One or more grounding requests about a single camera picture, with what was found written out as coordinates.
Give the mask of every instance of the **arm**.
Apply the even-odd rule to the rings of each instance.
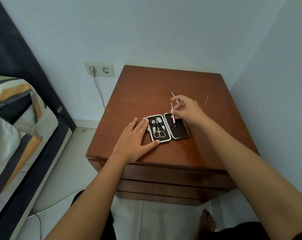
[[[149,121],[143,118],[134,128],[136,123],[137,118],[124,129],[104,167],[52,229],[46,240],[100,239],[125,166],[160,143],[157,140],[141,146]]]
[[[183,95],[171,114],[198,125],[221,158],[271,239],[302,232],[302,194],[261,157],[211,120],[196,101]]]

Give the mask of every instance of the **electrical outlet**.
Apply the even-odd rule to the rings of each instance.
[[[97,69],[96,76],[109,76],[114,77],[114,68],[111,63],[95,62],[95,61],[85,61],[85,68],[88,74],[91,76],[90,67]]]

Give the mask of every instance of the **hand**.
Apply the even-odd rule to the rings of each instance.
[[[202,111],[198,103],[191,98],[178,95],[171,98],[171,101],[174,100],[180,100],[180,102],[173,107],[173,110],[170,111],[174,118],[182,118],[198,126],[207,118],[207,115]]]
[[[142,137],[148,127],[149,120],[143,118],[143,120],[134,128],[136,123],[137,118],[125,127],[112,153],[112,155],[123,158],[127,164],[137,161],[142,155],[160,144],[160,141],[156,140],[148,145],[142,146]]]

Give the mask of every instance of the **wooden nightstand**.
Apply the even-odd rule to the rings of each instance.
[[[124,66],[86,154],[97,171],[135,117],[141,121],[170,111],[170,92],[196,100],[210,118],[258,154],[220,74]],[[125,167],[117,197],[199,205],[236,188],[205,134],[185,123],[190,137],[161,143]],[[146,131],[142,144],[150,142]]]

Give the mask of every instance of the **forearm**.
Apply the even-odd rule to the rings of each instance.
[[[281,174],[216,122],[201,128],[271,239],[291,239],[302,231],[302,194]]]
[[[125,167],[111,156],[86,190],[46,237],[51,239],[100,239],[114,193]]]

